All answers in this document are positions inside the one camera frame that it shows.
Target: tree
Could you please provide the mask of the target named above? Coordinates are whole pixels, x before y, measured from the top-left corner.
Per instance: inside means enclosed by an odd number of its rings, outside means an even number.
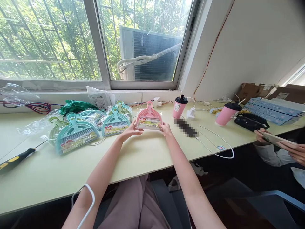
[[[116,68],[121,59],[117,42],[120,26],[182,37],[190,10],[190,2],[185,0],[97,0],[97,3],[113,80],[120,80]],[[82,0],[2,0],[0,59],[65,62],[0,62],[1,78],[101,80]]]

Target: screwdriver handle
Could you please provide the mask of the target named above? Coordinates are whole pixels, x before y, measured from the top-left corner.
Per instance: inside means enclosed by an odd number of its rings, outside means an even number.
[[[19,154],[18,156],[15,156],[7,160],[6,162],[0,164],[0,175],[11,171],[13,168],[19,165],[25,158],[27,158],[28,155],[34,153],[35,151],[35,148],[29,148],[27,151]]]

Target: pink dustpan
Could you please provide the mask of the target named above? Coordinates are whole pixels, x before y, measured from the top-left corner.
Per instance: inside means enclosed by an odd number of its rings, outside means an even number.
[[[153,109],[153,103],[147,102],[147,109],[142,110],[136,121],[136,127],[138,129],[156,129],[159,130],[158,124],[162,122],[161,115]]]

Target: light green desk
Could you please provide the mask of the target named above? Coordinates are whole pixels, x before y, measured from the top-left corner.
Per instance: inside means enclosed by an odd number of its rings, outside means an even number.
[[[186,117],[186,111],[193,105],[194,103],[189,103],[182,116]],[[196,104],[196,107],[207,108],[201,104]],[[134,108],[133,114],[135,116],[138,107]],[[170,124],[172,132],[188,160],[211,155],[197,139],[187,137],[174,124],[172,110],[172,104],[157,108],[157,111],[162,113],[163,121]],[[16,131],[16,128],[26,126],[41,117],[35,113],[0,114],[0,139],[2,143],[0,163],[43,141],[40,136],[45,135],[47,130],[31,137],[23,136]],[[219,134],[232,147],[255,141],[254,133],[236,125],[233,120],[225,127],[219,127],[214,124],[215,116],[206,111],[196,111],[195,117],[197,121],[191,122],[191,124],[194,124],[194,127],[200,132],[198,136],[200,140],[214,153],[219,152],[216,146],[222,145],[225,148],[228,146],[213,133],[204,130],[199,125]],[[270,124],[270,132],[277,135],[300,127],[301,124],[299,126]],[[0,176],[0,215],[70,196],[76,192],[86,182],[116,137],[107,137],[99,145],[85,145],[63,156],[57,155],[54,147],[48,143],[39,147],[36,153],[14,170]],[[133,136],[123,144],[111,183],[168,168],[172,165],[173,162],[163,134],[160,131],[145,130],[142,136]]]

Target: window sill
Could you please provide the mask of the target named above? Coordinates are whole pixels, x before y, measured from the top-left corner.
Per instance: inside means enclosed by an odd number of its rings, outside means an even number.
[[[31,91],[40,97],[40,102],[47,102],[49,104],[65,104],[65,100],[79,100],[90,102],[87,91]],[[152,100],[155,97],[160,97],[160,101],[174,101],[176,97],[180,96],[180,90],[109,90],[114,93],[116,100],[122,100],[127,103],[141,103]],[[52,109],[60,108],[59,106],[52,106]],[[27,107],[5,108],[0,106],[0,114],[6,113],[21,113],[32,112]]]

